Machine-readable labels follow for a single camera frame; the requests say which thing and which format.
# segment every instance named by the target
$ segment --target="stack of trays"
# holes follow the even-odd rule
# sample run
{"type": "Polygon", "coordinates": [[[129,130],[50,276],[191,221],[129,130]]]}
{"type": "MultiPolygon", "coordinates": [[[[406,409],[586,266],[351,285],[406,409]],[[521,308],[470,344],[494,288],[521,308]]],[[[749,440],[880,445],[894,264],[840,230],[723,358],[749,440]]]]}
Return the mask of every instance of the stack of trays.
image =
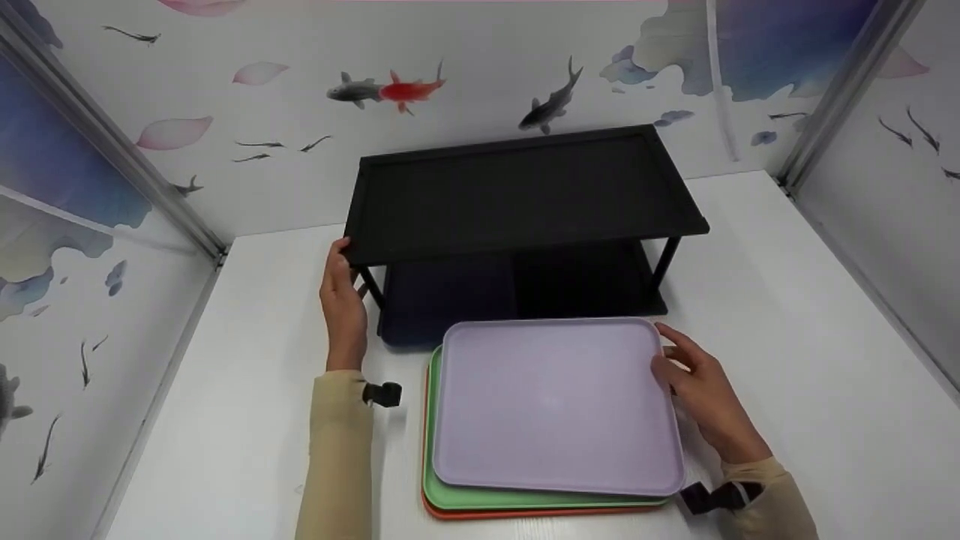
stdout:
{"type": "Polygon", "coordinates": [[[427,369],[422,497],[442,520],[641,512],[684,483],[639,318],[460,323],[427,369]]]}

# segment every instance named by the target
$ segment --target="pink petal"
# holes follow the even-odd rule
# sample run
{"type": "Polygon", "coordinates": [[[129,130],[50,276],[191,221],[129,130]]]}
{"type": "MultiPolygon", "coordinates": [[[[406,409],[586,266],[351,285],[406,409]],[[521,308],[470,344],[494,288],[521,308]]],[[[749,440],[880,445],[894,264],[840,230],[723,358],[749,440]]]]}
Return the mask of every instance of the pink petal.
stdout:
{"type": "Polygon", "coordinates": [[[283,65],[282,63],[255,61],[254,63],[241,67],[240,71],[237,71],[236,75],[233,76],[233,81],[241,85],[266,85],[272,81],[274,77],[287,69],[290,69],[290,66],[283,65]]]}
{"type": "Polygon", "coordinates": [[[247,0],[159,0],[181,13],[198,17],[219,17],[240,7],[247,0]]]}
{"type": "Polygon", "coordinates": [[[143,130],[136,145],[149,150],[183,148],[200,140],[212,123],[213,116],[159,120],[143,130]]]}
{"type": "Polygon", "coordinates": [[[877,76],[880,79],[901,79],[903,77],[923,75],[928,71],[930,71],[929,67],[914,60],[914,58],[910,56],[910,53],[903,50],[902,47],[897,46],[897,48],[890,53],[890,58],[888,58],[883,67],[880,68],[877,76]]]}

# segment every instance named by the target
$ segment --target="hand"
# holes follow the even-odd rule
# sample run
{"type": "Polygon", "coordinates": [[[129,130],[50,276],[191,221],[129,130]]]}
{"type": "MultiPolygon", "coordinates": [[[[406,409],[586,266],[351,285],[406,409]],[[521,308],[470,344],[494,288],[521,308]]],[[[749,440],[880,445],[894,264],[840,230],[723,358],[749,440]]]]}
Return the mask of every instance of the hand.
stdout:
{"type": "Polygon", "coordinates": [[[720,362],[692,339],[657,323],[660,335],[676,343],[654,356],[651,369],[661,384],[669,384],[700,427],[704,439],[730,464],[753,463],[773,455],[766,441],[736,398],[720,362]],[[678,367],[677,360],[690,371],[678,367]]]}
{"type": "Polygon", "coordinates": [[[349,262],[340,253],[349,243],[349,238],[341,238],[330,246],[324,280],[320,283],[320,305],[330,343],[326,371],[359,371],[367,353],[367,309],[353,289],[356,276],[350,273],[349,262]]]}

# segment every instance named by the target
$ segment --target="shelf leg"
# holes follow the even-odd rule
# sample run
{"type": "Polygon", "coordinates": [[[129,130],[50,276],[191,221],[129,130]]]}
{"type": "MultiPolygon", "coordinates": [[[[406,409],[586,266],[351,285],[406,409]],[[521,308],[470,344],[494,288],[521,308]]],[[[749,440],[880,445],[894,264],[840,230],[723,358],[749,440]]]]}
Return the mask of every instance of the shelf leg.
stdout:
{"type": "Polygon", "coordinates": [[[373,274],[370,272],[370,268],[367,266],[358,266],[357,272],[360,273],[360,277],[363,278],[363,282],[367,284],[367,289],[370,291],[370,295],[373,296],[373,301],[376,302],[376,306],[382,311],[386,301],[383,298],[383,292],[380,290],[380,285],[376,284],[376,280],[373,279],[373,274]]]}
{"type": "Polygon", "coordinates": [[[680,246],[679,236],[667,239],[660,260],[657,262],[657,268],[654,269],[654,275],[650,278],[650,288],[647,290],[647,294],[656,294],[660,290],[660,284],[663,282],[663,277],[666,276],[666,269],[670,266],[674,254],[677,253],[678,246],[680,246]]]}

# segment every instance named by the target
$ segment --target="red fish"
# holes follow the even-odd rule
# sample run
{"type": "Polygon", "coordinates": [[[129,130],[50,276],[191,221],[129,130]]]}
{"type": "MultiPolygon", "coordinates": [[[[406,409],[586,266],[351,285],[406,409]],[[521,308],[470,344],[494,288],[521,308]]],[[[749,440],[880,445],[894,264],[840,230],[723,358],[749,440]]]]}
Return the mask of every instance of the red fish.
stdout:
{"type": "Polygon", "coordinates": [[[430,99],[430,94],[446,82],[446,80],[440,78],[440,70],[443,68],[444,61],[440,61],[440,65],[437,66],[437,80],[433,83],[425,83],[423,79],[414,83],[402,83],[395,71],[391,70],[390,78],[393,82],[380,88],[380,97],[396,101],[396,108],[400,112],[409,112],[412,116],[413,112],[407,109],[407,102],[430,99]]]}

